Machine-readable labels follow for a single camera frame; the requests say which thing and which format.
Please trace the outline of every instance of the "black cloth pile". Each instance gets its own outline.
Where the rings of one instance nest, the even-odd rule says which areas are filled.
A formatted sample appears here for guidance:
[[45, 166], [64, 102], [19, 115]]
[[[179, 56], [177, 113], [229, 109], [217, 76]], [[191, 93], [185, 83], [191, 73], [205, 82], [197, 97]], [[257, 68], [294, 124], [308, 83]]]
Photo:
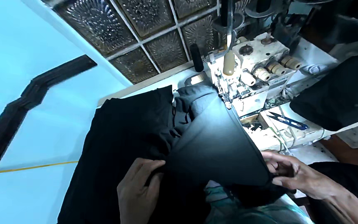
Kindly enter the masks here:
[[358, 122], [358, 55], [348, 58], [290, 103], [291, 109], [330, 131]]
[[[347, 163], [319, 162], [309, 165], [348, 189], [358, 198], [358, 166]], [[339, 218], [321, 200], [308, 198], [316, 224], [340, 224]]]
[[203, 223], [210, 211], [203, 188], [209, 180], [253, 207], [271, 203], [286, 189], [271, 184], [263, 158], [210, 83], [172, 86], [96, 110], [58, 223], [119, 223], [116, 187], [137, 157], [166, 164], [149, 223]]

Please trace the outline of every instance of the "glass block window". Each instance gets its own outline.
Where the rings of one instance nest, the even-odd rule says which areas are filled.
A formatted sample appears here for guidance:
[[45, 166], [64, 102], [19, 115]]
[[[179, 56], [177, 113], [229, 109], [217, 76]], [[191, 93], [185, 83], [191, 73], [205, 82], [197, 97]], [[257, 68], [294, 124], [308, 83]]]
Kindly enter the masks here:
[[219, 0], [42, 0], [131, 83], [221, 47], [212, 29]]

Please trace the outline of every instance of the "thread spool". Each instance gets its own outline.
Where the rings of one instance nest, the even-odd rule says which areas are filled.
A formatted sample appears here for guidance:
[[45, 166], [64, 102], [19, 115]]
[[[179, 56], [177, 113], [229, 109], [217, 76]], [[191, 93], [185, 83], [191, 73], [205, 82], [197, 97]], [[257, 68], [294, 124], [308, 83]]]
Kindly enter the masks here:
[[271, 78], [271, 74], [266, 69], [263, 68], [256, 69], [254, 75], [258, 79], [262, 79], [265, 82]]
[[278, 76], [282, 76], [286, 73], [287, 69], [284, 68], [284, 66], [282, 66], [281, 64], [279, 64], [278, 62], [272, 62], [270, 63], [267, 67], [267, 70], [273, 74], [276, 74]]
[[281, 59], [280, 64], [282, 66], [292, 69], [292, 70], [299, 70], [302, 65], [302, 63], [300, 63], [296, 58], [291, 57], [289, 55], [287, 55], [283, 59]]
[[196, 70], [196, 72], [201, 72], [202, 70], [204, 70], [204, 64], [201, 59], [200, 50], [198, 49], [196, 43], [190, 45], [190, 53], [191, 58], [193, 59], [194, 69]]
[[241, 82], [247, 84], [248, 86], [253, 86], [256, 83], [256, 79], [247, 71], [243, 71], [240, 78]]

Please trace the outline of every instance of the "glass block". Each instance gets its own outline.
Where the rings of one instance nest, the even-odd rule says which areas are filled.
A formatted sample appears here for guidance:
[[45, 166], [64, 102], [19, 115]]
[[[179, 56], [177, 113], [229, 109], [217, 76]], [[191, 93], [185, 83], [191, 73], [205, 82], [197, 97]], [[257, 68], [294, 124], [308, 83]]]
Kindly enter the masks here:
[[110, 63], [133, 84], [140, 83], [158, 74], [140, 47], [110, 60]]
[[162, 72], [187, 62], [177, 30], [148, 42], [146, 47]]
[[105, 57], [136, 42], [107, 0], [70, 1], [57, 12]]
[[234, 11], [235, 12], [240, 12], [242, 13], [243, 15], [246, 14], [245, 12], [245, 7], [246, 5], [248, 4], [249, 0], [241, 0], [241, 1], [238, 1], [234, 4]]
[[216, 0], [174, 0], [179, 18], [186, 17], [202, 8], [215, 6]]
[[167, 0], [118, 0], [140, 37], [174, 24]]
[[208, 52], [219, 48], [219, 36], [212, 28], [212, 20], [213, 16], [208, 15], [183, 27], [183, 36], [189, 54], [189, 47], [193, 43], [197, 44], [201, 55], [204, 56], [207, 55]]

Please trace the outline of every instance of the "hand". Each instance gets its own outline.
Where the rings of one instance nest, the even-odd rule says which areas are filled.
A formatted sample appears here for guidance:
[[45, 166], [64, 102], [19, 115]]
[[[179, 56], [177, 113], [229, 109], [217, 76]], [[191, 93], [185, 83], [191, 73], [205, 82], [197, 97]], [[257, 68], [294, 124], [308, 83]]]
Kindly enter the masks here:
[[137, 158], [117, 186], [121, 224], [146, 224], [156, 208], [162, 173], [155, 174], [144, 186], [153, 170], [164, 160]]
[[346, 189], [297, 158], [272, 152], [261, 152], [271, 173], [279, 177], [272, 183], [288, 189], [299, 189], [314, 199], [341, 195]]

